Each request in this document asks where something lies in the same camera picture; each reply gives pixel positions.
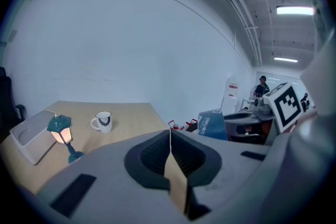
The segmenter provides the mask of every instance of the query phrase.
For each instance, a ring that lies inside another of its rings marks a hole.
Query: person
[[[265,93],[269,92],[269,87],[266,84],[266,77],[261,76],[259,81],[260,81],[260,84],[258,85],[258,87],[256,88],[254,92],[254,95],[256,97],[262,97]]]
[[[308,110],[308,107],[309,107],[309,100],[307,100],[307,97],[308,97],[308,94],[305,93],[304,97],[301,99],[301,105],[302,105],[302,108],[303,108],[303,111],[306,112]]]

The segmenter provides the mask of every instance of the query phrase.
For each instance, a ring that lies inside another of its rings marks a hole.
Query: ceiling
[[[262,64],[305,68],[314,56],[315,30],[312,16],[277,15],[276,7],[312,6],[312,0],[246,1],[258,27]],[[298,62],[279,62],[274,60],[274,56],[297,59]]]

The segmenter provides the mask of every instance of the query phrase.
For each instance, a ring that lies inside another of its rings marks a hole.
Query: teal lamp base
[[[69,156],[69,164],[74,162],[75,160],[79,159],[81,156],[84,155],[84,153],[82,151],[75,151],[75,149],[73,148],[73,146],[71,146],[70,143],[66,144],[66,146],[68,147],[68,151],[70,153]]]

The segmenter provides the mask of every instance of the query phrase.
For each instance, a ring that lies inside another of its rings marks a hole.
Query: ceiling light
[[[277,7],[277,14],[314,15],[314,8],[297,6]]]
[[[287,58],[280,58],[280,57],[274,57],[274,60],[278,60],[278,61],[287,61],[287,62],[298,62],[298,60],[287,59]]]

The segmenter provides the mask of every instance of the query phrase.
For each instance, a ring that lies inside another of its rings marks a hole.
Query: white mug
[[[92,123],[97,121],[98,127],[95,127]],[[91,120],[92,128],[101,131],[104,134],[111,132],[112,130],[112,120],[111,112],[101,111],[96,114],[96,117]]]

